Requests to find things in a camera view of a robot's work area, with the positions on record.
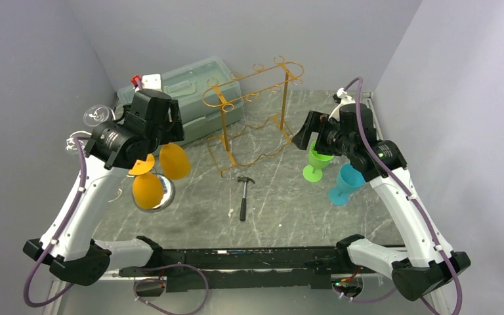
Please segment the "green wine glass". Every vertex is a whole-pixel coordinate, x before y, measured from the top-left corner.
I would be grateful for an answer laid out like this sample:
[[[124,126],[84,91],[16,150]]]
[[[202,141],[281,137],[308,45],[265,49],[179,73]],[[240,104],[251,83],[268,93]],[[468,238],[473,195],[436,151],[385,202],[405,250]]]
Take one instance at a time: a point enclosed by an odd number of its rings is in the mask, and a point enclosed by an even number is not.
[[[303,169],[303,177],[309,182],[318,182],[323,177],[323,169],[327,167],[333,156],[318,153],[314,147],[316,141],[312,142],[308,151],[308,165]]]

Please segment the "orange wine glass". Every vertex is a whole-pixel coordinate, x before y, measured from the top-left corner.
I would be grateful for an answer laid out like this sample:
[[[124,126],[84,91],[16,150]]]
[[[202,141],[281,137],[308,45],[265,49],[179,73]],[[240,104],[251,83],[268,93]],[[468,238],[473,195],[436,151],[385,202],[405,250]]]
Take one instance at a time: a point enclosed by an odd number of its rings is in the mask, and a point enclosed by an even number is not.
[[[160,179],[151,172],[135,177],[132,192],[136,205],[145,210],[159,205],[165,193]]]
[[[138,159],[128,174],[132,176],[143,175],[151,171],[156,159],[153,154],[147,154],[143,159]],[[163,175],[170,180],[179,180],[186,177],[192,166],[185,151],[175,143],[168,143],[161,147],[159,151],[159,164],[163,170]]]

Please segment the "clear glass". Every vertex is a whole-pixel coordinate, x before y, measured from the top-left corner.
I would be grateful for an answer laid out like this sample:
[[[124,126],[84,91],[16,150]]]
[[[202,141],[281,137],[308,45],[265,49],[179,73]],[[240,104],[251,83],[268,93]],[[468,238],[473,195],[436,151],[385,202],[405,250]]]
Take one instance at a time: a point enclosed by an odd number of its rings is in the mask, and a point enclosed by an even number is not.
[[[83,122],[88,127],[96,127],[101,123],[115,119],[114,111],[105,105],[92,106],[83,115]]]

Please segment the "blue wine glass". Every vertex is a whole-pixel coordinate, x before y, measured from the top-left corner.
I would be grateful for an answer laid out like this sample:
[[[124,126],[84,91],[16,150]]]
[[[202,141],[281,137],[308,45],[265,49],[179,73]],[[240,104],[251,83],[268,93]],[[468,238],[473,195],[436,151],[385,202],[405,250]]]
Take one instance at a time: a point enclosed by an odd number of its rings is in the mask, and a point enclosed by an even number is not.
[[[347,163],[340,168],[336,186],[329,190],[328,198],[332,204],[344,206],[348,203],[350,195],[357,192],[364,184],[365,180],[361,172]]]

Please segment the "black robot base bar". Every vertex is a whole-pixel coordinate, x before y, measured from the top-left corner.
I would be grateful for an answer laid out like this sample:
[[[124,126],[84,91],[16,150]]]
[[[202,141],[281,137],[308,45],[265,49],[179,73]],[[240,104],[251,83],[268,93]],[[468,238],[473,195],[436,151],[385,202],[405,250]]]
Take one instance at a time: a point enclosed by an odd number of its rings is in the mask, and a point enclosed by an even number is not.
[[[169,293],[202,289],[309,287],[331,289],[362,268],[334,246],[164,249],[148,266],[126,267],[122,278],[155,278]]]

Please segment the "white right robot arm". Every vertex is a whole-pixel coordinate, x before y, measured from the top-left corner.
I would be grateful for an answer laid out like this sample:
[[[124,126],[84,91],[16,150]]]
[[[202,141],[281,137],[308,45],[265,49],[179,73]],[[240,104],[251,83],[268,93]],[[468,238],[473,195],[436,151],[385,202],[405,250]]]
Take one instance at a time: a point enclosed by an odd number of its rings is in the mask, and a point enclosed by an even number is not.
[[[416,301],[450,283],[471,265],[465,252],[454,251],[438,233],[415,196],[407,162],[395,143],[379,140],[373,112],[365,104],[340,108],[339,118],[309,111],[292,143],[328,156],[345,156],[383,201],[403,239],[399,252],[355,234],[336,245],[339,270],[363,266],[392,280],[407,300]]]

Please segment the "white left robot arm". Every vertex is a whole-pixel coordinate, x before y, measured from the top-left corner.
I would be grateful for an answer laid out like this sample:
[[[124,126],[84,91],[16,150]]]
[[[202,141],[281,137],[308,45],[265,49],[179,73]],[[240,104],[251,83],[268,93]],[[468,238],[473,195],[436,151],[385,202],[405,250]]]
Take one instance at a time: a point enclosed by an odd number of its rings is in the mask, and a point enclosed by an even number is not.
[[[37,264],[48,265],[57,278],[76,285],[91,285],[107,271],[122,268],[157,274],[163,249],[156,242],[144,236],[98,241],[93,234],[127,175],[134,179],[137,207],[158,208],[164,186],[145,161],[159,146],[183,138],[177,100],[158,90],[137,91],[120,119],[99,123],[88,137],[75,138],[79,175],[49,229],[25,243],[25,254]]]

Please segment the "chrome tree glass rack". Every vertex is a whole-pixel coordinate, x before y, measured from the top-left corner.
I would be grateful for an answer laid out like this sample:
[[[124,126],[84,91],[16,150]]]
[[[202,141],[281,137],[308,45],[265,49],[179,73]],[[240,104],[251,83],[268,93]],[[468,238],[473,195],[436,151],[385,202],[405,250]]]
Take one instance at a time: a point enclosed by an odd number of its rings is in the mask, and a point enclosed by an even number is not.
[[[144,212],[158,212],[158,211],[161,211],[163,208],[167,207],[168,206],[168,203],[172,201],[172,199],[174,198],[174,195],[175,195],[175,189],[173,188],[173,183],[168,179],[166,178],[165,176],[159,174],[156,170],[155,170],[155,166],[156,166],[156,163],[154,165],[154,167],[152,168],[151,173],[155,174],[157,176],[157,178],[160,179],[162,185],[163,185],[163,189],[165,191],[164,193],[164,196],[163,196],[163,199],[161,201],[161,203],[159,205],[157,205],[156,207],[152,208],[152,209],[148,209],[148,210],[145,210],[145,209],[141,209],[139,208],[135,201],[134,201],[134,197],[133,197],[133,192],[132,192],[132,188],[133,188],[133,183],[132,183],[132,186],[131,186],[131,194],[132,194],[132,199],[135,203],[135,205],[141,210],[141,211],[144,211]],[[132,181],[134,181],[136,176],[132,176],[132,175],[127,175],[127,178],[128,179],[131,179]]]

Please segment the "clear plastic storage box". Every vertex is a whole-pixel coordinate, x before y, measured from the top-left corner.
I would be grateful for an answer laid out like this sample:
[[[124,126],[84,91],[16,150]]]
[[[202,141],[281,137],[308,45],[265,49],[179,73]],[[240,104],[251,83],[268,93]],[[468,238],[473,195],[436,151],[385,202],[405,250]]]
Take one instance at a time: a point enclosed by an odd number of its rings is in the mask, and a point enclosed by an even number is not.
[[[215,106],[219,98],[214,90],[209,90],[207,81],[218,81],[226,100],[239,98],[242,93],[240,84],[230,81],[230,70],[217,56],[212,56],[193,64],[164,72],[161,77],[161,90],[178,100],[184,140],[183,146],[222,129],[221,110]]]

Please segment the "black handled hammer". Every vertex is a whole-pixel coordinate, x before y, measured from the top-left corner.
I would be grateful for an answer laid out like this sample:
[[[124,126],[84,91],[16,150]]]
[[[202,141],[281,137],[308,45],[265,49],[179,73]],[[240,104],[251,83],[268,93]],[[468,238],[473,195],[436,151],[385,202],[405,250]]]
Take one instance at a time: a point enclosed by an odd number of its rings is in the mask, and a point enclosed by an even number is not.
[[[249,184],[255,184],[255,181],[247,176],[238,177],[237,181],[243,183],[243,196],[240,205],[240,221],[244,222],[247,214],[247,188]]]

